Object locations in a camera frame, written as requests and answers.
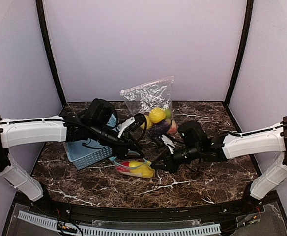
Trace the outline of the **red chili pepper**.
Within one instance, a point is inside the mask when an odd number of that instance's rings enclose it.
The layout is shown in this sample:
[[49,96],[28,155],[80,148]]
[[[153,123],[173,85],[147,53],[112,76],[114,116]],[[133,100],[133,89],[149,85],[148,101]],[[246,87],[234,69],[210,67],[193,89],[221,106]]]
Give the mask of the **red chili pepper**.
[[130,173],[129,161],[120,162],[115,166],[116,170],[120,173]]

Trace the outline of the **small blue zip bag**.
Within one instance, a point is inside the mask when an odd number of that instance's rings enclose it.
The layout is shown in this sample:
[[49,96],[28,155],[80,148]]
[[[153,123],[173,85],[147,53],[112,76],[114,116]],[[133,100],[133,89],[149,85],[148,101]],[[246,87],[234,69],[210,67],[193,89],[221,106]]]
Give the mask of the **small blue zip bag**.
[[151,168],[151,162],[146,159],[117,162],[115,157],[111,157],[109,160],[120,174],[145,179],[151,179],[155,176],[155,170]]

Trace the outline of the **purple eggplant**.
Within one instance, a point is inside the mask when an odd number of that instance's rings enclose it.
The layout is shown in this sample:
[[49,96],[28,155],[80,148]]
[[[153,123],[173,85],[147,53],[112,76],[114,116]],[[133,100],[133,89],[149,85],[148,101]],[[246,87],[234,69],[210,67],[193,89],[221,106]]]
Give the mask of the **purple eggplant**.
[[169,119],[162,120],[161,122],[154,124],[150,129],[150,133],[154,135],[162,135],[167,133],[172,125],[172,121]]

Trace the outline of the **yellow lemon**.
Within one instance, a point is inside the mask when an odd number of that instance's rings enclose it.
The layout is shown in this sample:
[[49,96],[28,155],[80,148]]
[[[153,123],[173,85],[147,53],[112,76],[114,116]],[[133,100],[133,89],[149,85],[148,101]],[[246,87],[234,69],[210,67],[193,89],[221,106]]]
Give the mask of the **yellow lemon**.
[[154,124],[161,122],[165,118],[166,118],[165,111],[159,107],[153,108],[149,113],[149,119]]

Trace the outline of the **green apple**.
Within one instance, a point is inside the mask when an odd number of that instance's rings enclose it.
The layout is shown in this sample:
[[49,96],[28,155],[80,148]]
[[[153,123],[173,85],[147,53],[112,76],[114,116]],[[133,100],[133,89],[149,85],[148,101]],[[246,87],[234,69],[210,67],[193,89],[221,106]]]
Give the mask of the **green apple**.
[[170,109],[165,109],[164,112],[165,112],[166,119],[170,119],[172,117]]

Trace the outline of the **large pink zip bag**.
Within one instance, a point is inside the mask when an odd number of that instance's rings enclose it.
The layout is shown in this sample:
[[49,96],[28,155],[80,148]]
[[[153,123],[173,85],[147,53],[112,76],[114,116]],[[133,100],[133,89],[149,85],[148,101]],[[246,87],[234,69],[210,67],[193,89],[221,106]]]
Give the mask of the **large pink zip bag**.
[[163,110],[170,109],[172,114],[173,84],[174,76],[169,76],[121,90],[120,95],[132,115],[137,113],[149,115],[150,111],[155,107]]

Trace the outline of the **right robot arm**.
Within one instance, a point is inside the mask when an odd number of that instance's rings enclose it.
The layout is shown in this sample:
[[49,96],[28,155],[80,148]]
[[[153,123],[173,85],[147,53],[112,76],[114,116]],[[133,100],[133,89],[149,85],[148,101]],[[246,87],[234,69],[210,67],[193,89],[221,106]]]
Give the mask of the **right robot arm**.
[[228,161],[240,156],[279,152],[277,160],[260,177],[248,184],[243,198],[257,202],[287,178],[287,116],[273,126],[246,133],[227,132],[209,138],[197,121],[178,129],[185,146],[156,159],[151,167],[174,173],[182,164],[196,159],[205,162]]

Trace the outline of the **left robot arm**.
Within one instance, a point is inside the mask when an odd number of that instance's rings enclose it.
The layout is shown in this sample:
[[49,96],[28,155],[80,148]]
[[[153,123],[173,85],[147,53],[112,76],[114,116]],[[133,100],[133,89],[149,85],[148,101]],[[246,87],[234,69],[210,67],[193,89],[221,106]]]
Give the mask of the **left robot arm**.
[[45,118],[3,119],[0,115],[0,176],[30,201],[49,201],[44,184],[35,180],[11,154],[11,149],[46,142],[69,143],[95,140],[111,149],[111,157],[126,159],[131,152],[143,157],[138,140],[128,134],[140,126],[147,129],[144,114],[137,113],[122,122],[109,125],[117,111],[111,102],[94,99],[79,113]]

